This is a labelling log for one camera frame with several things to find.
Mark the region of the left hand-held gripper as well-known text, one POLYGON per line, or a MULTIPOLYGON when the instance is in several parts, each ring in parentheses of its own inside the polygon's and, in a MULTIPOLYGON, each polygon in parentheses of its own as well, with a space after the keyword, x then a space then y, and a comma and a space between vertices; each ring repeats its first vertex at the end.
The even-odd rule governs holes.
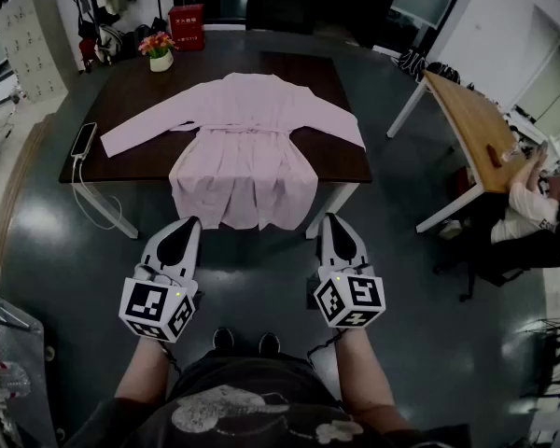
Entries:
POLYGON ((187 217, 147 241, 143 263, 124 281, 119 306, 119 318, 136 335, 174 343, 196 315, 193 275, 201 231, 201 221, 187 217))

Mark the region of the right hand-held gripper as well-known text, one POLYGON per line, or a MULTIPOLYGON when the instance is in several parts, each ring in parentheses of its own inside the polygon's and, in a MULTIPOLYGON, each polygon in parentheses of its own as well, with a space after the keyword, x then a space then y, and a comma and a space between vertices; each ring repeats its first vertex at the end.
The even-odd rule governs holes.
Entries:
POLYGON ((326 213, 318 234, 320 266, 313 298, 327 325, 362 329, 386 310, 383 279, 368 263, 361 237, 340 217, 326 213))

